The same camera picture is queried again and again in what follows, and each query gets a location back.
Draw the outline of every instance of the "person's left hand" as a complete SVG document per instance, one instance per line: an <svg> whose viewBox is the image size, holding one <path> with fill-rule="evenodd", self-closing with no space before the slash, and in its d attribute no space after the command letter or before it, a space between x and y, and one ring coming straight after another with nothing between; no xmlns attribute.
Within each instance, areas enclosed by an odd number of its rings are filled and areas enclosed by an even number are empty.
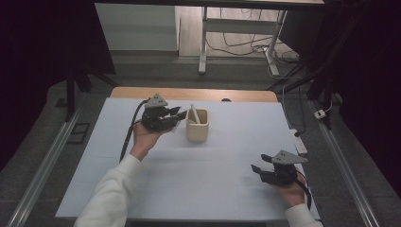
<svg viewBox="0 0 401 227"><path fill-rule="evenodd" d="M168 131L148 131L140 121L133 126L133 147L130 154L142 161L148 155L160 136Z"/></svg>

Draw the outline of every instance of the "power adapter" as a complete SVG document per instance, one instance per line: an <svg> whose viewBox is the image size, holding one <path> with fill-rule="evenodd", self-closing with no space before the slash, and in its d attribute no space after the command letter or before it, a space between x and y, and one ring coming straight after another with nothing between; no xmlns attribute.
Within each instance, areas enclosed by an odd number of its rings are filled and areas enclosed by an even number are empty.
<svg viewBox="0 0 401 227"><path fill-rule="evenodd" d="M325 117L325 112L323 110L319 110L319 111L315 112L315 116L318 119L322 119Z"/></svg>

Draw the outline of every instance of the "white sweater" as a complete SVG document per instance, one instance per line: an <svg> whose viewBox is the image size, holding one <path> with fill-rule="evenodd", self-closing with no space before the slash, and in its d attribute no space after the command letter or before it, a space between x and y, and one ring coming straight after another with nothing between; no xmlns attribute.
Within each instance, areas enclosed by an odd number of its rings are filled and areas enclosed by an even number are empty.
<svg viewBox="0 0 401 227"><path fill-rule="evenodd" d="M74 226L123 227L127 220L135 179L141 169L142 163L138 159L126 155L97 184L92 198ZM313 219L305 204L289 208L286 216L291 227L322 227L320 222Z"/></svg>

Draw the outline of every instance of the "dark fabric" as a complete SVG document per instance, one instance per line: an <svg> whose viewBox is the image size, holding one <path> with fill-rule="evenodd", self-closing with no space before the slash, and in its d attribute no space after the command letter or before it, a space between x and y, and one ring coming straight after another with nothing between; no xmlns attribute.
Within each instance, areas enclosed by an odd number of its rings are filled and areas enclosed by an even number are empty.
<svg viewBox="0 0 401 227"><path fill-rule="evenodd" d="M50 86L81 64L101 73L114 69L89 1L2 1L0 30L3 168L39 116Z"/></svg>
<svg viewBox="0 0 401 227"><path fill-rule="evenodd" d="M340 114L401 196L400 8L373 1L340 53L335 90Z"/></svg>

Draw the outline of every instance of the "wall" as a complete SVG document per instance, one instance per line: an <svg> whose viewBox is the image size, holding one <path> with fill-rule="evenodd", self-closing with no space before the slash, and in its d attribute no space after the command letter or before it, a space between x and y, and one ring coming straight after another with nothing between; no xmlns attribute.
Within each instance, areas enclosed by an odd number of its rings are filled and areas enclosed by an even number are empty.
<svg viewBox="0 0 401 227"><path fill-rule="evenodd" d="M96 4L110 50L178 50L177 7Z"/></svg>

